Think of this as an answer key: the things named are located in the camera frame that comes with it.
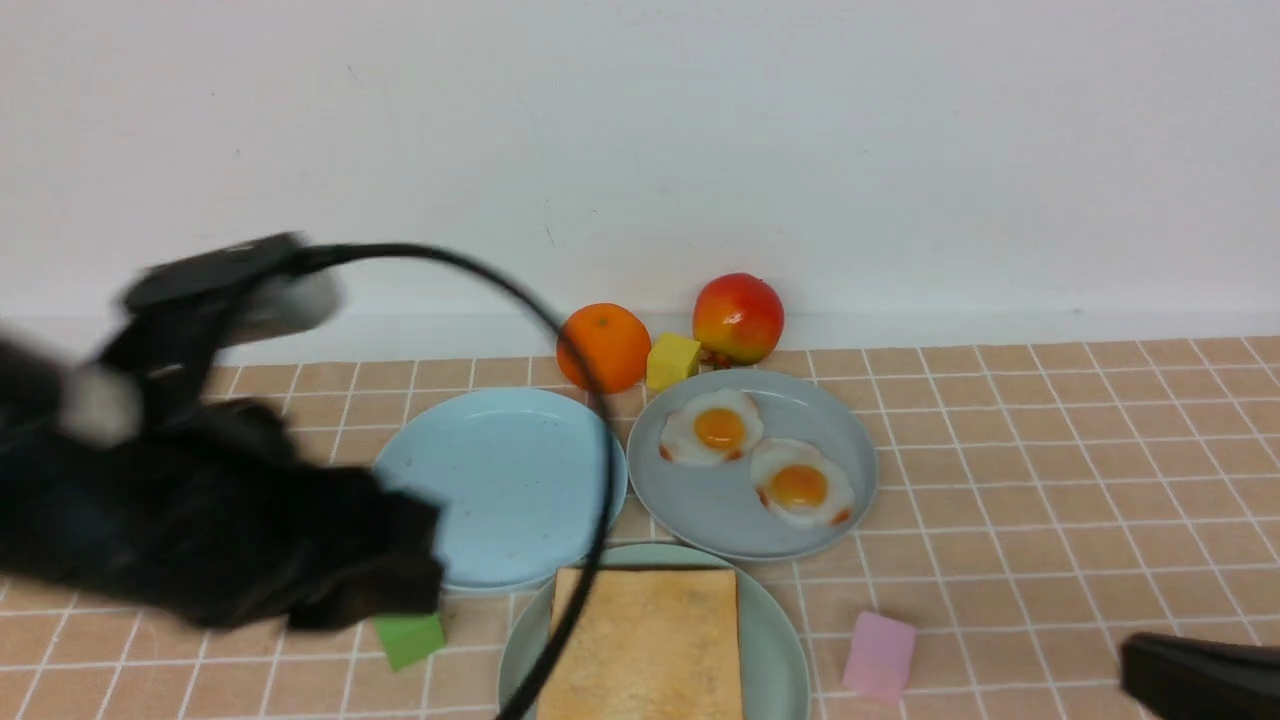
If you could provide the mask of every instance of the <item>gray plate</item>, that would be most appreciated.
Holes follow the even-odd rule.
[[[810,442],[840,465],[854,486],[852,518],[832,528],[797,530],[760,506],[748,459],[682,468],[658,455],[667,414],[726,387],[755,400],[764,437]],[[840,542],[870,510],[879,475],[876,446],[847,405],[813,383],[763,370],[707,373],[655,397],[631,430],[627,462],[640,502],[673,536],[721,557],[755,562],[803,557]]]
[[[613,568],[709,566],[728,562],[689,547],[631,544],[604,553]],[[498,698],[506,705],[525,679],[550,632],[553,587],[544,587],[521,614],[498,667]],[[739,644],[742,657],[742,706],[746,720],[809,720],[809,669],[800,638],[773,596],[737,571]],[[536,706],[525,720],[536,717]]]

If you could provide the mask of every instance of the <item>baseboard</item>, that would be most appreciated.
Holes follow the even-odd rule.
[[[689,333],[684,315],[645,315],[649,329]],[[6,318],[5,328],[73,356],[92,352],[108,318]],[[1280,334],[1280,313],[1024,313],[794,315],[782,348],[931,347],[1169,337]],[[339,315],[307,333],[236,347],[224,364],[375,361],[548,355],[545,332],[521,315]]]

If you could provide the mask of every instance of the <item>white wall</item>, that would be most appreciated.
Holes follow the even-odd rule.
[[[1280,332],[1280,4],[0,0],[0,313],[83,343],[138,266],[280,229],[564,310],[750,270],[851,340]],[[509,311],[344,279],[347,328]]]

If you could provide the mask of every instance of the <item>egg white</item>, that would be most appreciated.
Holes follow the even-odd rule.
[[[817,507],[785,507],[773,496],[773,477],[791,465],[806,465],[827,478],[827,497]],[[787,438],[762,439],[751,452],[749,473],[760,503],[794,528],[808,530],[838,524],[833,520],[841,512],[849,511],[852,515],[854,487],[849,483],[849,475],[808,442]]]
[[[694,432],[694,420],[707,410],[723,407],[742,420],[745,434],[742,443],[733,448],[708,447]],[[691,397],[678,409],[667,415],[662,427],[659,451],[667,460],[687,468],[710,468],[730,460],[745,457],[764,437],[764,421],[755,401],[745,392],[733,388],[721,388]]]

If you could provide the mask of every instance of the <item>black object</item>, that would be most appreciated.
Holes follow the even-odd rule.
[[[1164,720],[1276,720],[1280,650],[1138,633],[1120,646],[1120,685]]]
[[[102,446],[69,430],[82,425],[67,420],[68,407],[86,404],[67,401],[67,370],[0,338],[0,571],[159,607],[204,628],[285,616],[292,629],[337,630],[370,615],[436,611],[444,570],[431,553],[438,507],[384,491],[365,468],[307,462],[262,404],[200,400],[219,348],[319,324],[335,295],[314,281],[369,258],[434,260],[497,284],[585,366],[527,291],[447,250],[312,247],[280,234],[152,268],[125,293],[131,322],[101,352],[102,373],[95,374],[137,389],[141,424],[132,424],[137,407],[113,414],[87,404],[108,420],[129,418],[123,442]],[[600,387],[584,374],[603,420],[605,491],[564,619],[504,698],[499,720],[532,706],[604,553],[616,450]]]

